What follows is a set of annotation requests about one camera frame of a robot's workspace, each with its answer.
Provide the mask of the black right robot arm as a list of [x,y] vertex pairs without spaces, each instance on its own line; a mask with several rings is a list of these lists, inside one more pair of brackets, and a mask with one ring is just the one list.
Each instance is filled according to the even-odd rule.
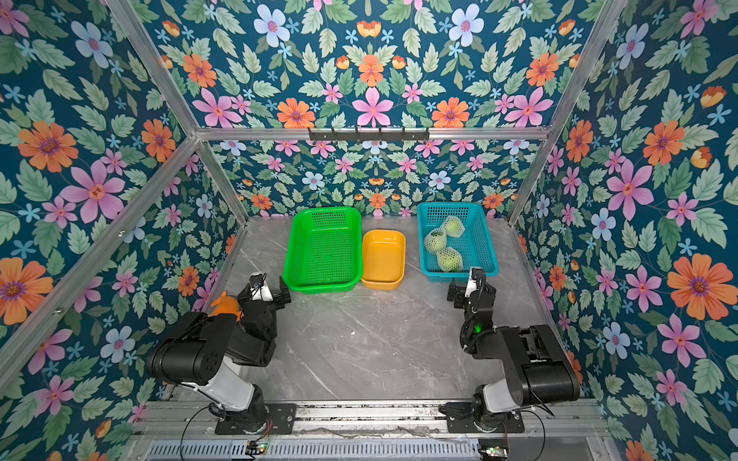
[[497,378],[478,386],[471,416],[482,423],[531,406],[577,401],[580,379],[548,325],[497,326],[494,303],[497,290],[484,277],[466,284],[451,282],[447,300],[463,311],[459,346],[477,360],[490,360]]

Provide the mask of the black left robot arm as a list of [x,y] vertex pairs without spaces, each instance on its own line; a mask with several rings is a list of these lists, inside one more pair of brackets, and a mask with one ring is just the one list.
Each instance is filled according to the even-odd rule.
[[277,313],[290,302],[283,280],[272,291],[266,275],[255,273],[238,295],[216,300],[211,313],[186,313],[150,353],[146,370],[158,380],[206,396],[228,416],[261,420],[266,414],[263,392],[241,378],[238,368],[270,363]]

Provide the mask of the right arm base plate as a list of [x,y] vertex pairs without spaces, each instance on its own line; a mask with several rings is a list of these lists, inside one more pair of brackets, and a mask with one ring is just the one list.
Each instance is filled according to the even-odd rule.
[[450,433],[523,433],[525,426],[518,412],[490,413],[480,403],[443,403],[438,411],[445,417]]

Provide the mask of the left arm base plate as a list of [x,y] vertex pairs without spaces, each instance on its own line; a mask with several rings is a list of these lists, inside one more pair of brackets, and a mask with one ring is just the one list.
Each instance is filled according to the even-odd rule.
[[240,412],[217,410],[216,435],[288,435],[296,422],[294,403],[252,403]]

